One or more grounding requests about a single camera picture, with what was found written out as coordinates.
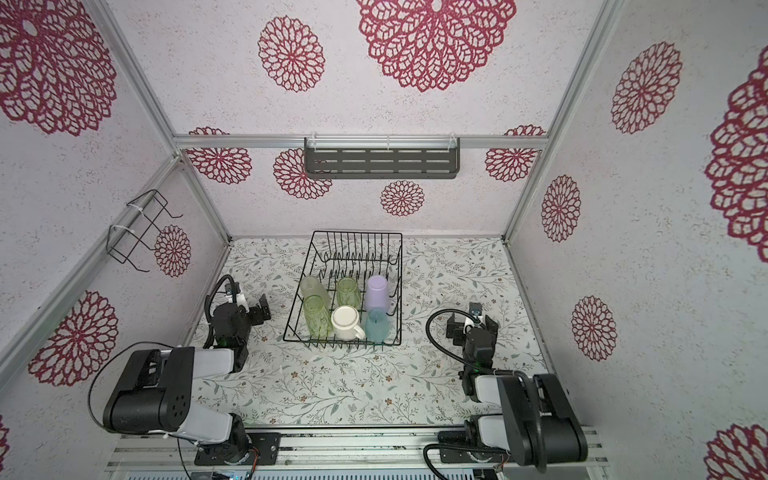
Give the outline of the light green glass cup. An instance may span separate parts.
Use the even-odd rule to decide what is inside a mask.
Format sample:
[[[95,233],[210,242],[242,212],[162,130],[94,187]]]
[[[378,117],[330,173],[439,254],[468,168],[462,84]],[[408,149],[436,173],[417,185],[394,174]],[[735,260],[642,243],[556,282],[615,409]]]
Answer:
[[[330,311],[326,301],[318,295],[311,295],[303,301],[303,313],[310,336],[326,340],[333,334]]]

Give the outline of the teal plastic cup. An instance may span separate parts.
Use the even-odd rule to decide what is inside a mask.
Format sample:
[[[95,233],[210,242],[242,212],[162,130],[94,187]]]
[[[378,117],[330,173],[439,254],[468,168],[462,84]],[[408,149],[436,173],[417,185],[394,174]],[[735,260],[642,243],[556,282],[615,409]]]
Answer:
[[[386,342],[390,332],[390,319],[386,311],[374,308],[367,313],[365,334],[368,341],[373,343]]]

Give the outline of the red and white mug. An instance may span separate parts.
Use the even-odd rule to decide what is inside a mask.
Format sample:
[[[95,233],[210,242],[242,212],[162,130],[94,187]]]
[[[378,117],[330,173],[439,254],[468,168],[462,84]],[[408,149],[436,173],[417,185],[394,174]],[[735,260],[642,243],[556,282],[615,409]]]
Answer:
[[[335,337],[342,341],[365,340],[366,334],[361,326],[360,314],[351,306],[339,306],[331,314],[331,323]]]

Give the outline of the purple plastic cup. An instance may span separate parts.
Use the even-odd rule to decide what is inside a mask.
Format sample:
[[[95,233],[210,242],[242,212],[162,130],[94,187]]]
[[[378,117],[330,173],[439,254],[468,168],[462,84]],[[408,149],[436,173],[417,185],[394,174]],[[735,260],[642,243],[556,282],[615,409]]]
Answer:
[[[376,309],[388,311],[390,307],[389,282],[385,276],[374,275],[367,280],[364,305],[366,311]]]

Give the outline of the green glass mug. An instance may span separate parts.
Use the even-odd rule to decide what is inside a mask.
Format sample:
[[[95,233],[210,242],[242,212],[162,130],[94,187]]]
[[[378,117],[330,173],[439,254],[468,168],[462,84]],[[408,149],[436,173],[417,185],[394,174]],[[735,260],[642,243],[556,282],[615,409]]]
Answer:
[[[357,281],[352,277],[343,277],[336,283],[337,306],[349,306],[356,310],[362,308],[362,295]]]

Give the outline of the frosted pale green cup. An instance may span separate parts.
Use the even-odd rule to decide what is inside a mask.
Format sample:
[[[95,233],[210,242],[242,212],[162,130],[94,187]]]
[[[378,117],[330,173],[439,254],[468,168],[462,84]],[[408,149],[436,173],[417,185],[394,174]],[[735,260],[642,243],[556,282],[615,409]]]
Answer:
[[[318,296],[327,309],[332,306],[332,300],[325,285],[315,276],[305,275],[299,284],[299,289],[304,300],[312,296]]]

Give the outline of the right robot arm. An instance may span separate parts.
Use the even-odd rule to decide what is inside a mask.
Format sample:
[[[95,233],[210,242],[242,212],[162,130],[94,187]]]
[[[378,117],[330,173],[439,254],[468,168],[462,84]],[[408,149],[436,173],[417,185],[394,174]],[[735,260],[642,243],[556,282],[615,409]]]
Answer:
[[[557,376],[493,366],[498,329],[487,316],[450,313],[446,338],[461,348],[464,394],[500,411],[473,415],[464,422],[462,437],[446,434],[440,440],[464,447],[476,461],[498,457],[540,472],[551,464],[586,460],[586,434]]]

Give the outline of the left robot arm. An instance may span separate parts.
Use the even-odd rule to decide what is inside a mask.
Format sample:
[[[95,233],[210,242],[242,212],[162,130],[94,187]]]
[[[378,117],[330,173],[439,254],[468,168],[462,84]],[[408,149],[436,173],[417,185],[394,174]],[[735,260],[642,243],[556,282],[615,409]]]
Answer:
[[[251,328],[270,318],[266,295],[248,305],[239,294],[214,309],[212,346],[133,352],[104,407],[102,425],[120,434],[167,434],[201,448],[248,449],[242,419],[193,401],[192,384],[240,372],[248,359]]]

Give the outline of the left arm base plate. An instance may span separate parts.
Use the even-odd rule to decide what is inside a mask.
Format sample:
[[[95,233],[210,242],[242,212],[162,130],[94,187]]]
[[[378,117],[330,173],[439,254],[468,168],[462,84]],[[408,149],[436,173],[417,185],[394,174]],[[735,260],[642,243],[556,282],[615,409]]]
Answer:
[[[255,432],[221,444],[202,445],[197,449],[194,465],[271,466],[277,461],[281,438],[277,432]]]

